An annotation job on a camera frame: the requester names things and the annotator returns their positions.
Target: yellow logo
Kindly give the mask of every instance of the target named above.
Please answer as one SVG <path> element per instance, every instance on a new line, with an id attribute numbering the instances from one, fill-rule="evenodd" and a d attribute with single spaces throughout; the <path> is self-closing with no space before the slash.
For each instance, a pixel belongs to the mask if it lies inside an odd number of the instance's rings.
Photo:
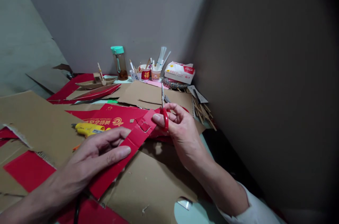
<path id="1" fill-rule="evenodd" d="M 120 127 L 120 125 L 123 125 L 124 123 L 122 122 L 122 119 L 120 117 L 117 117 L 117 118 L 114 118 L 114 120 L 112 121 L 112 124 Z"/>

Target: teal bottle cap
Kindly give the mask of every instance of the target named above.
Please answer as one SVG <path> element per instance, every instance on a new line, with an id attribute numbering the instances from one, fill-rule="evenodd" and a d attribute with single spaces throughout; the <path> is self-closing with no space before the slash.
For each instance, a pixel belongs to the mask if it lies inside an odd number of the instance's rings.
<path id="1" fill-rule="evenodd" d="M 114 47 L 111 47 L 111 50 L 112 50 L 112 53 L 113 54 L 122 54 L 124 53 L 124 47 L 123 46 L 114 46 Z"/>

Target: white sleeve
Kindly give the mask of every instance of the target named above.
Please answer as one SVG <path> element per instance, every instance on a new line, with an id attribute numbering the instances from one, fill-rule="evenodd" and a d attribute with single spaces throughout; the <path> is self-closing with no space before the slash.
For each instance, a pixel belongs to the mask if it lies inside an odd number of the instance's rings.
<path id="1" fill-rule="evenodd" d="M 285 224 L 267 205 L 250 193 L 245 186 L 239 183 L 246 191 L 249 208 L 238 216 L 229 216 L 219 212 L 229 224 Z"/>

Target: paper cup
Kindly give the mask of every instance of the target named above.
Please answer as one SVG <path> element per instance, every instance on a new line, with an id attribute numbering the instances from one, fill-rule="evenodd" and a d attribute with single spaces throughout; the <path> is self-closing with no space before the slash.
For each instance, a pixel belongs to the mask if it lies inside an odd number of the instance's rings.
<path id="1" fill-rule="evenodd" d="M 140 66 L 143 71 L 141 72 L 141 79 L 147 81 L 151 76 L 151 68 L 146 68 L 146 64 Z"/>
<path id="2" fill-rule="evenodd" d="M 161 70 L 152 70 L 151 69 L 151 76 L 152 76 L 151 79 L 152 79 L 152 81 L 159 82 L 160 74 L 161 74 Z"/>
<path id="3" fill-rule="evenodd" d="M 134 82 L 135 80 L 138 80 L 141 82 L 144 81 L 141 79 L 141 73 L 135 73 L 133 70 L 130 70 L 130 73 L 131 73 L 132 82 Z"/>

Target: yellow glue gun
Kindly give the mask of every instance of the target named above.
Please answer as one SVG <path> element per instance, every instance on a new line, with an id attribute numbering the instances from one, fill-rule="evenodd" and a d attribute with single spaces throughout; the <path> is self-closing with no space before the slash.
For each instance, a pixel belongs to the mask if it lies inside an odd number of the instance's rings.
<path id="1" fill-rule="evenodd" d="M 72 127 L 75 128 L 79 134 L 85 135 L 86 138 L 91 136 L 91 135 L 102 133 L 106 130 L 111 129 L 111 128 L 107 128 L 105 130 L 104 126 L 96 125 L 96 124 L 92 124 L 92 123 L 78 123 L 78 124 L 73 123 Z M 78 149 L 79 146 L 80 145 L 78 145 L 77 147 L 74 147 L 73 151 Z"/>

